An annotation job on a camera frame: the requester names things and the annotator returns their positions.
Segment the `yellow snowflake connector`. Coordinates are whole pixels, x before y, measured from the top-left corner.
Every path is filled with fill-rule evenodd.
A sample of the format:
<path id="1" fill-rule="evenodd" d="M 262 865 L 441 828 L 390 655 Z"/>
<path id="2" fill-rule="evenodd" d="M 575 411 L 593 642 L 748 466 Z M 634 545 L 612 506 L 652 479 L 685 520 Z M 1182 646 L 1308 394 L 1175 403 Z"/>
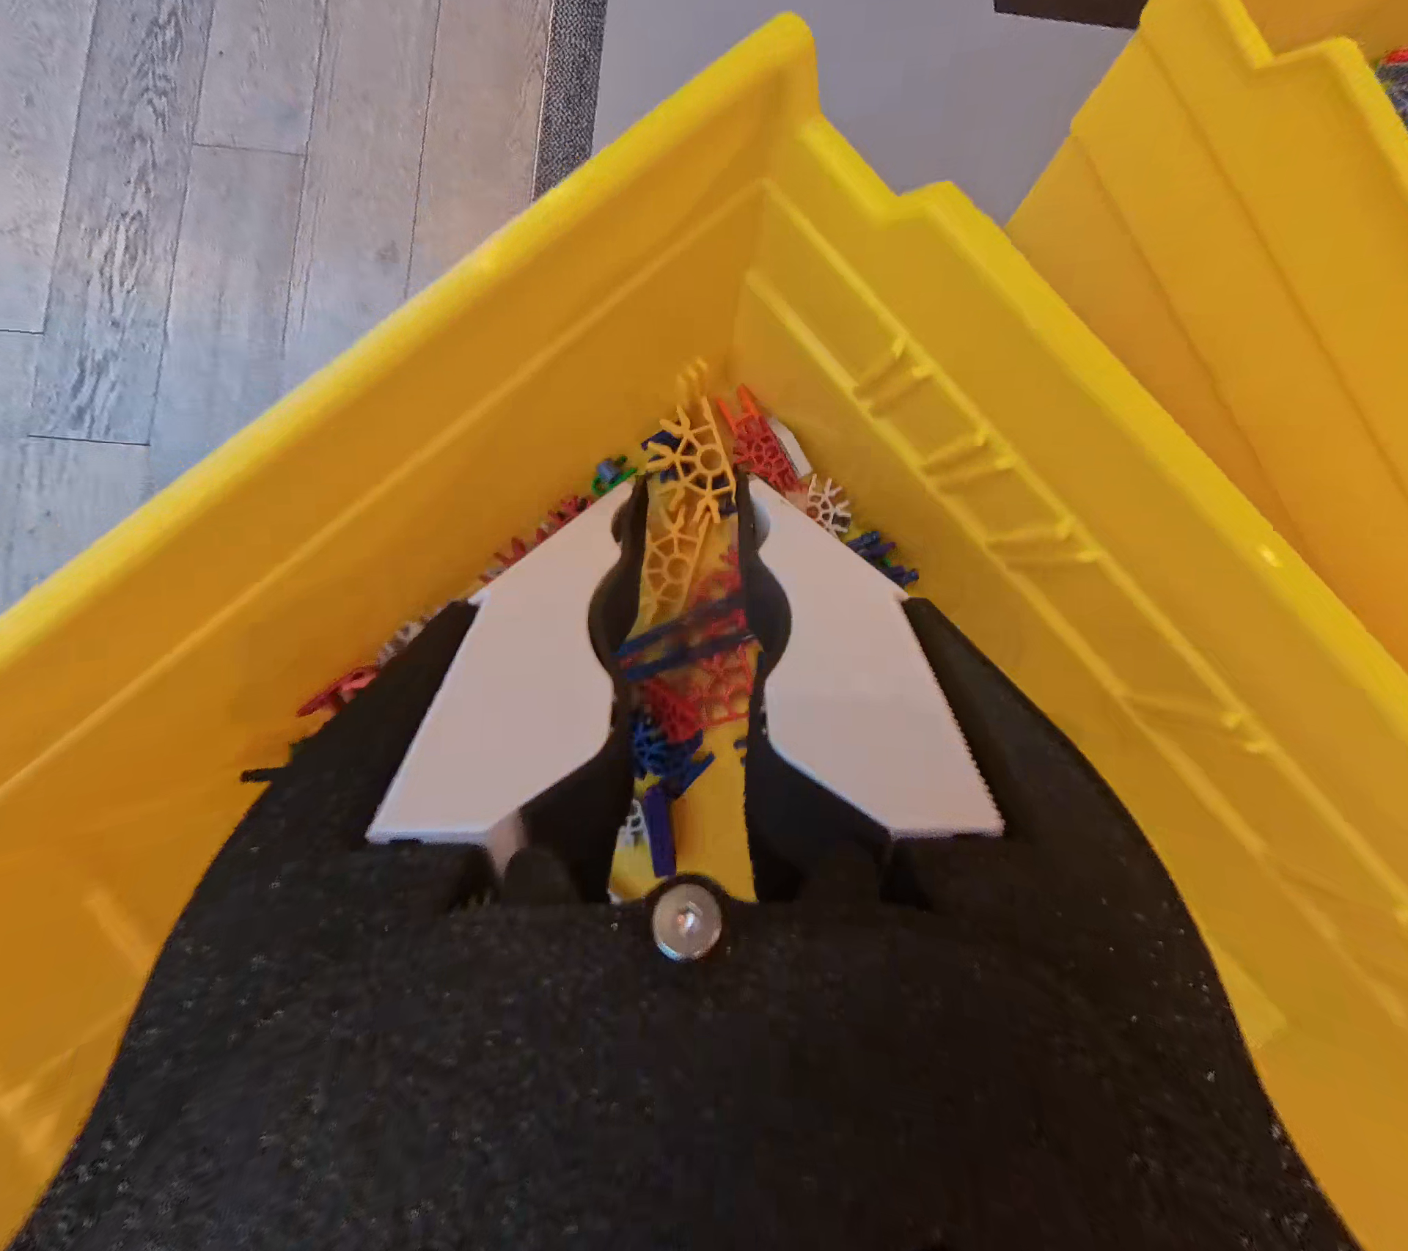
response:
<path id="1" fill-rule="evenodd" d="M 724 559 L 736 507 L 730 432 L 710 396 L 709 363 L 679 374 L 675 407 L 643 444 L 647 486 L 641 627 L 657 627 L 695 603 L 700 582 Z"/>

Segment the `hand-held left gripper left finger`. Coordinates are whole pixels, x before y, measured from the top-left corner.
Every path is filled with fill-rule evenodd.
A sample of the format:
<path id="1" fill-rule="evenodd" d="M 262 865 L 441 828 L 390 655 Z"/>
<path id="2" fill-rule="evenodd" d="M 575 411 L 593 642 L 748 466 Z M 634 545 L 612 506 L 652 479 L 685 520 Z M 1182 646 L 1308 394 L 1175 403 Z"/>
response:
<path id="1" fill-rule="evenodd" d="M 626 482 L 468 601 L 471 625 L 368 828 L 466 844 L 504 873 L 554 852 L 607 897 L 634 773 L 617 651 L 637 618 L 645 482 Z"/>

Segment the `yellow plastic bin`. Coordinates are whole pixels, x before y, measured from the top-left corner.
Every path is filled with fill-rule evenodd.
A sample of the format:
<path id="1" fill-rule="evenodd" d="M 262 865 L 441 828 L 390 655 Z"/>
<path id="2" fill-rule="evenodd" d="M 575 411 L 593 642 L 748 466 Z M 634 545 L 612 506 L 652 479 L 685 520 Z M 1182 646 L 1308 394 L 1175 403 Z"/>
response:
<path id="1" fill-rule="evenodd" d="M 960 189 L 884 183 L 791 12 L 3 614 L 3 1244 L 238 772 L 697 365 L 1112 784 L 1320 1186 L 1405 1248 L 1405 670 Z"/>
<path id="2" fill-rule="evenodd" d="M 1405 34 L 1406 0 L 1149 0 L 1008 224 L 1401 665 Z"/>

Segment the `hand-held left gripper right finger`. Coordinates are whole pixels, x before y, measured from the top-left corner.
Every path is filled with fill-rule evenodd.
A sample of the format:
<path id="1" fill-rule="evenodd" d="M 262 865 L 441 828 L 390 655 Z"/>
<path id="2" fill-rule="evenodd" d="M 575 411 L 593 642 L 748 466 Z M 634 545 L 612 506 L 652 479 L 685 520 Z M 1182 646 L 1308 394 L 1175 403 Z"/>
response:
<path id="1" fill-rule="evenodd" d="M 913 842 L 1003 835 L 906 591 L 765 482 L 737 491 L 748 629 L 744 817 L 757 896 L 831 858 L 879 876 Z"/>

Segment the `pile of colourful connectors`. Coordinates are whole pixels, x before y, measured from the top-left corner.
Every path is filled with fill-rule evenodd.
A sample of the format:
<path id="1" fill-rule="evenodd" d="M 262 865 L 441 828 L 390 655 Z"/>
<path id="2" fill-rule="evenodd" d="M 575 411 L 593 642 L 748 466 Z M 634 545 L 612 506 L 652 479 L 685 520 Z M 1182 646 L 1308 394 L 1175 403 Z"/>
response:
<path id="1" fill-rule="evenodd" d="M 719 493 L 719 520 L 710 517 L 712 508 L 706 510 L 706 521 L 696 524 L 697 531 L 705 534 L 720 524 L 730 527 L 730 514 L 736 507 L 730 475 L 740 469 L 755 484 L 765 482 L 769 487 L 783 490 L 791 503 L 816 515 L 823 527 L 836 527 L 833 508 L 838 503 L 838 521 L 845 527 L 850 522 L 850 507 L 844 501 L 834 501 L 834 491 L 838 489 L 830 480 L 824 489 L 819 487 L 814 476 L 803 483 L 799 463 L 805 465 L 788 448 L 791 441 L 783 425 L 767 417 L 744 386 L 736 394 L 741 405 L 738 415 L 724 404 L 719 405 L 728 427 L 731 455 L 728 469 L 712 479 L 712 487 Z M 685 444 L 689 436 L 681 436 L 679 431 L 688 418 L 683 410 L 669 422 L 662 422 L 661 429 L 643 442 L 648 455 L 647 476 L 658 479 L 651 489 L 652 514 L 659 507 L 657 489 L 688 486 L 679 477 L 683 472 L 681 466 L 686 460 L 689 466 L 695 463 L 690 458 L 695 449 L 690 445 L 697 448 L 707 438 L 713 418 L 706 415 L 706 410 L 713 414 L 705 403 L 697 413 L 697 422 L 689 420 L 690 434 L 695 435 L 689 444 Z M 688 790 L 683 783 L 693 782 L 695 773 L 702 775 L 710 763 L 713 753 L 706 746 L 713 735 L 710 730 L 751 725 L 748 708 L 752 704 L 757 672 L 761 669 L 757 662 L 760 648 L 755 641 L 751 642 L 743 604 L 728 604 L 728 608 L 721 606 L 726 598 L 731 601 L 743 590 L 736 524 L 727 534 L 726 546 L 727 551 L 719 548 L 716 541 L 709 546 L 706 565 L 710 570 L 703 575 L 702 584 L 690 584 L 683 604 L 662 604 L 662 593 L 648 591 L 651 583 L 647 580 L 641 586 L 641 610 L 630 617 L 630 631 L 623 627 L 606 631 L 612 649 L 619 646 L 617 635 L 628 632 L 630 638 L 621 641 L 627 652 L 637 649 L 640 639 L 652 628 L 662 629 L 664 638 L 664 644 L 655 644 L 654 637 L 647 644 L 640 644 L 640 649 L 662 649 L 664 653 L 652 655 L 647 662 L 654 673 L 633 677 L 634 682 L 627 680 L 626 686 L 626 735 L 630 766 L 634 768 L 630 775 L 630 804 L 637 804 L 640 791 L 645 838 L 651 841 L 651 846 L 659 839 L 666 851 L 666 863 L 659 856 L 651 861 L 655 879 L 641 893 L 648 893 L 662 879 L 676 873 L 672 807 Z M 242 776 L 242 780 L 269 780 L 270 786 L 237 827 L 230 845 L 234 846 L 238 839 L 248 855 L 254 856 L 251 863 L 272 868 L 313 862 L 318 856 L 351 858 L 358 846 L 365 849 L 365 842 L 359 839 L 362 830 L 382 803 L 392 783 L 392 772 L 411 745 L 411 735 L 431 703 L 431 684 L 438 686 L 445 679 L 454 655 L 451 646 L 461 646 L 465 635 L 471 642 L 485 635 L 485 610 L 496 620 L 500 618 L 495 600 L 500 606 L 507 601 L 507 587 L 502 586 L 504 575 L 524 583 L 524 575 L 514 563 L 517 559 L 518 556 L 511 556 L 497 575 L 489 573 L 483 579 L 483 587 L 469 600 L 447 604 L 428 617 L 424 625 L 428 631 L 427 642 L 423 645 L 406 641 L 410 648 L 410 662 L 406 665 L 390 662 L 389 658 L 385 660 L 390 682 L 385 687 L 373 684 L 371 703 L 355 703 L 351 721 L 324 728 L 330 734 L 325 742 L 307 739 L 304 745 L 311 751 L 306 765 L 296 763 L 290 755 L 283 768 Z M 634 622 L 637 615 L 645 621 L 644 627 Z M 754 900 L 882 901 L 889 841 L 878 841 L 879 858 L 875 859 L 868 853 L 869 839 L 845 837 L 845 825 L 853 821 L 847 821 L 844 815 L 826 820 L 827 825 L 836 821 L 840 830 L 829 832 L 831 839 L 822 838 L 823 853 L 820 858 L 810 856 L 807 863 L 813 872 L 807 877 L 807 865 L 788 865 L 785 856 L 767 848 L 760 815 L 761 813 L 751 818 L 745 815 L 751 827 L 747 845 L 751 846 L 748 882 Z M 468 848 L 462 866 L 466 887 L 464 897 L 454 900 L 455 906 L 483 906 L 493 903 L 500 893 L 502 901 L 517 904 L 569 903 L 586 894 L 586 890 L 568 877 L 568 859 L 558 856 L 551 845 L 530 849 L 518 861 L 507 859 L 502 879 L 490 873 L 489 858 L 489 851 L 482 844 Z"/>

